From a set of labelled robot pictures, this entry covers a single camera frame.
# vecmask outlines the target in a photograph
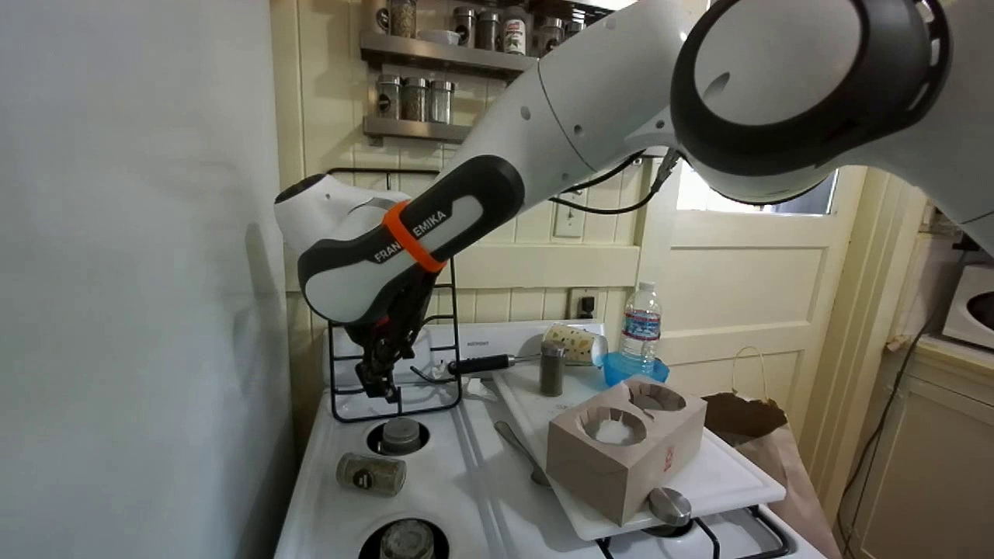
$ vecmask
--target beige box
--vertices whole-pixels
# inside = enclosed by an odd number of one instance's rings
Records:
[[[632,378],[550,423],[547,470],[569,493],[625,524],[699,451],[701,398]]]

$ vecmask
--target water bottle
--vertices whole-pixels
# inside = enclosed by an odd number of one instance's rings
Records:
[[[655,357],[659,331],[655,285],[639,283],[625,307],[622,346],[604,357],[605,384],[620,384],[632,374],[666,382],[667,365]]]

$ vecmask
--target orange band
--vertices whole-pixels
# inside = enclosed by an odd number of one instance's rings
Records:
[[[442,259],[432,256],[432,251],[413,238],[413,231],[405,225],[402,214],[405,214],[408,200],[393,206],[384,214],[386,229],[394,235],[394,241],[426,270],[426,272],[442,272]]]

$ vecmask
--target shelf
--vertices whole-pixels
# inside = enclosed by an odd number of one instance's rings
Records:
[[[434,143],[462,143],[471,127],[437,123],[437,121],[394,121],[394,118],[365,118],[365,133],[374,140],[408,135],[408,140],[434,140]]]
[[[432,39],[375,33],[375,31],[361,33],[361,53],[370,66],[408,61],[408,66],[494,74],[506,80],[538,66],[538,59],[531,54],[465,50],[465,45],[449,45]]]

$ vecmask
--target white cabinet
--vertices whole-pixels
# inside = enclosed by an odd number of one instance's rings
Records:
[[[858,510],[858,557],[994,557],[994,353],[923,338]]]

